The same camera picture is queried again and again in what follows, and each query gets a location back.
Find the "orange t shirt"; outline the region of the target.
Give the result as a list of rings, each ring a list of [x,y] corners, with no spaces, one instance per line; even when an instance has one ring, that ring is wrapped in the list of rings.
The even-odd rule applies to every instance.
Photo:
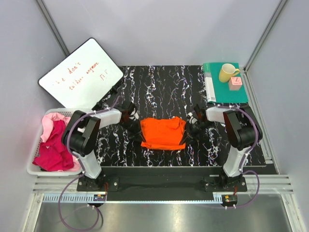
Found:
[[[152,150],[182,150],[186,144],[180,144],[186,121],[179,117],[171,119],[146,118],[140,121],[145,141],[142,147]]]

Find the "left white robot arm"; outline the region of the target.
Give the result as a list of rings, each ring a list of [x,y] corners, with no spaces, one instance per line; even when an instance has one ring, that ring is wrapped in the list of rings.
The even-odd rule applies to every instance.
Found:
[[[104,187],[104,179],[99,176],[101,166],[97,162],[94,148],[99,130],[109,125],[121,126],[128,132],[129,138],[136,142],[145,141],[138,110],[130,101],[89,113],[76,110],[62,135],[63,145],[78,158],[82,173],[89,178],[87,185],[93,191],[100,191]]]

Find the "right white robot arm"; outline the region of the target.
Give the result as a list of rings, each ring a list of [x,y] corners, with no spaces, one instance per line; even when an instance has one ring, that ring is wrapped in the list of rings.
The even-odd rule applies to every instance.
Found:
[[[227,160],[215,185],[223,191],[231,191],[241,181],[243,167],[250,152],[263,138],[260,125],[250,106],[210,106],[194,107],[196,116],[187,115],[187,121],[180,145],[197,141],[203,130],[214,122],[225,124],[225,131],[230,144]]]

